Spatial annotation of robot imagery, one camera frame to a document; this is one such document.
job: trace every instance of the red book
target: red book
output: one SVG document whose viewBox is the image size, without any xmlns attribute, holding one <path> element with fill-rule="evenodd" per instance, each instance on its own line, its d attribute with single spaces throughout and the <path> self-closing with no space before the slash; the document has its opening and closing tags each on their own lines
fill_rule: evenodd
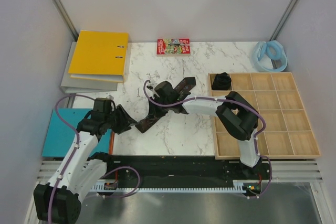
<svg viewBox="0 0 336 224">
<path fill-rule="evenodd" d="M 159 56 L 169 55 L 190 55 L 189 39 L 158 39 L 156 53 Z"/>
</svg>

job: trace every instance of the white marble tabletop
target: white marble tabletop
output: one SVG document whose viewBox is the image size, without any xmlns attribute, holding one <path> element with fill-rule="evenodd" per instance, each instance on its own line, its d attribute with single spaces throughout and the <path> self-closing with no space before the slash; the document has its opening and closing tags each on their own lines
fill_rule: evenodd
<svg viewBox="0 0 336 224">
<path fill-rule="evenodd" d="M 169 81 L 173 87 L 184 77 L 196 77 L 194 94 L 208 95 L 208 73 L 256 72 L 250 55 L 256 42 L 192 42 L 191 55 L 159 57 L 156 43 L 131 43 L 127 80 L 112 92 L 85 93 L 93 98 L 112 95 L 131 117 L 139 121 L 148 114 L 142 87 Z M 93 101 L 78 97 L 74 108 L 92 108 Z M 113 153 L 118 155 L 214 155 L 211 121 L 207 115 L 184 115 L 170 111 L 147 132 L 135 127 L 115 135 Z"/>
</svg>

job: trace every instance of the wooden tray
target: wooden tray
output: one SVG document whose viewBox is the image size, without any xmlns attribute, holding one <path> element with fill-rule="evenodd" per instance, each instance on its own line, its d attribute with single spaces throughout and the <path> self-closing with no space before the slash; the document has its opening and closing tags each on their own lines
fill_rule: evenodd
<svg viewBox="0 0 336 224">
<path fill-rule="evenodd" d="M 228 91 L 211 89 L 215 76 L 208 74 L 211 96 L 237 91 L 264 117 L 266 129 L 258 135 L 261 154 L 273 159 L 321 156 L 291 73 L 231 73 L 232 88 Z M 211 120 L 216 158 L 239 158 L 238 141 L 227 133 L 218 118 Z"/>
</svg>

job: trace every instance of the teal folder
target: teal folder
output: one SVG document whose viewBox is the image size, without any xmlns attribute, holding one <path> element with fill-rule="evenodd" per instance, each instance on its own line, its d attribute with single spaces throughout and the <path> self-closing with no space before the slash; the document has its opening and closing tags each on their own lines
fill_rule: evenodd
<svg viewBox="0 0 336 224">
<path fill-rule="evenodd" d="M 58 109 L 59 114 L 73 127 L 77 128 L 77 124 L 84 118 L 90 109 Z M 65 157 L 75 133 L 72 129 L 62 123 L 57 117 L 55 110 L 51 116 L 46 142 L 43 148 L 42 157 Z M 95 152 L 109 152 L 111 130 L 101 138 L 96 148 L 90 155 Z"/>
</svg>

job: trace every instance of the gray floor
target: gray floor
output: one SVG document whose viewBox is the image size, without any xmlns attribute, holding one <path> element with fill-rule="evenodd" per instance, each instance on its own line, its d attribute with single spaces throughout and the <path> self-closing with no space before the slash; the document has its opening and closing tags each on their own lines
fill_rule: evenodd
<svg viewBox="0 0 336 224">
<path fill-rule="evenodd" d="M 309 187 L 272 184 L 261 199 L 231 194 L 138 193 L 125 199 L 89 198 L 77 224 L 317 224 Z"/>
</svg>

